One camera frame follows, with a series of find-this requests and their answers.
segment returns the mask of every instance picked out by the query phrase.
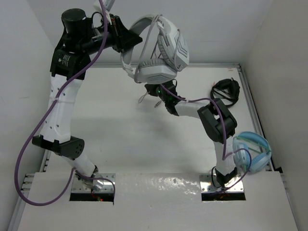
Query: white table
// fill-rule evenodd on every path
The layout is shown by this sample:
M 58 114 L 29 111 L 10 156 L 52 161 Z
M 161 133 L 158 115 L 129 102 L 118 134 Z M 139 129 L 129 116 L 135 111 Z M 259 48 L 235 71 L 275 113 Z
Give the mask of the white table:
M 209 95 L 214 82 L 240 83 L 230 110 L 237 132 L 254 131 L 236 68 L 186 68 L 179 74 L 180 96 Z M 115 205 L 70 202 L 70 191 L 46 207 L 25 206 L 19 231 L 33 230 L 237 230 L 295 231 L 296 225 L 277 172 L 244 179 L 246 201 L 202 202 L 199 173 L 216 163 L 214 145 L 198 119 L 170 115 L 158 99 L 146 96 L 120 68 L 88 71 L 77 97 L 72 135 L 102 173 L 116 173 Z M 46 173 L 36 173 L 29 198 L 44 202 L 64 187 L 70 166 L 51 155 Z

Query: wall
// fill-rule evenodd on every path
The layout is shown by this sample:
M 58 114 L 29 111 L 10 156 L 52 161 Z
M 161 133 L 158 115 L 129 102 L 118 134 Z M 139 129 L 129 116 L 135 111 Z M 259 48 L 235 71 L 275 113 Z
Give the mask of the wall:
M 25 0 L 0 7 L 0 230 L 7 229 L 17 199 L 13 172 L 17 155 L 46 111 L 52 45 Z M 42 150 L 29 147 L 20 169 L 35 172 Z
M 95 0 L 27 0 L 53 46 L 63 32 L 61 14 L 81 8 L 88 16 Z M 183 32 L 192 63 L 238 63 L 245 59 L 272 0 L 116 0 L 111 13 L 119 15 L 126 27 L 146 14 L 162 13 Z M 144 58 L 150 58 L 158 30 L 155 29 Z M 135 48 L 136 62 L 142 45 Z M 111 48 L 101 63 L 120 63 Z
M 308 230 L 308 2 L 275 0 L 245 65 L 299 230 Z

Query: gray wall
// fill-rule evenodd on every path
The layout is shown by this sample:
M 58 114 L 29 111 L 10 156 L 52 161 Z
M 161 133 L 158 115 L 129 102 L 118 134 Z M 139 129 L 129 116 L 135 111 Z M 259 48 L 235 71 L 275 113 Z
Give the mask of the gray wall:
M 95 0 L 27 0 L 38 21 L 55 46 L 63 32 L 61 14 L 81 8 L 88 16 Z M 116 0 L 111 13 L 119 15 L 126 27 L 149 13 L 162 13 L 179 27 L 188 44 L 192 63 L 241 62 L 248 54 L 272 0 Z M 152 33 L 144 58 L 150 58 L 158 30 Z M 136 62 L 142 45 L 135 48 Z M 111 48 L 100 63 L 120 63 Z
M 0 7 L 0 230 L 7 229 L 17 199 L 17 155 L 48 105 L 52 45 L 26 0 Z M 42 150 L 25 153 L 19 182 L 39 169 Z
M 257 110 L 282 166 L 300 230 L 308 230 L 308 1 L 275 0 L 245 66 Z

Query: blue headphones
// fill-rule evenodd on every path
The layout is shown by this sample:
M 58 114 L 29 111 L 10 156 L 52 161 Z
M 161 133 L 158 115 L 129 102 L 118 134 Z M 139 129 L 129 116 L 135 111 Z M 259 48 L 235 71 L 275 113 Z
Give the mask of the blue headphones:
M 249 171 L 252 173 L 262 170 L 269 163 L 271 158 L 271 148 L 268 141 L 254 132 L 244 131 L 237 137 L 233 138 L 234 152 L 240 148 L 245 148 L 247 150 L 249 149 L 247 144 L 240 140 L 255 143 L 256 145 L 266 149 L 265 153 L 260 153 L 258 156 L 252 159 L 251 167 L 249 169 Z M 235 153 L 233 160 L 237 166 L 241 167 L 248 167 L 250 162 L 249 155 L 245 150 L 241 150 Z

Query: headset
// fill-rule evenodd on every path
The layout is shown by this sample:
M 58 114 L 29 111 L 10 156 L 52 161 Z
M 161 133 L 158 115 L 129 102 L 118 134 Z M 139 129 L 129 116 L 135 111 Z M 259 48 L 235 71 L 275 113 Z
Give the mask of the headset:
M 133 48 L 121 54 L 123 69 L 128 73 L 128 76 L 139 83 L 162 84 L 168 82 L 177 76 L 178 71 L 182 71 L 189 64 L 189 50 L 183 35 L 165 17 L 153 14 L 146 15 L 138 19 L 129 30 L 140 35 L 145 28 L 150 26 L 150 34 L 155 23 L 157 23 L 159 29 L 157 45 L 162 58 L 139 61 L 134 74 L 131 66 Z
M 266 149 L 265 153 L 260 153 L 258 156 L 252 159 L 251 167 L 249 169 L 249 171 L 252 173 L 262 170 L 269 163 L 271 158 L 271 148 L 268 141 L 254 132 L 245 131 L 240 133 L 237 137 L 233 138 L 234 152 L 240 148 L 245 148 L 247 150 L 249 149 L 247 144 L 240 141 L 240 139 L 256 143 L 256 145 L 259 145 L 260 147 Z M 248 167 L 250 157 L 245 150 L 241 150 L 235 153 L 233 160 L 237 166 Z

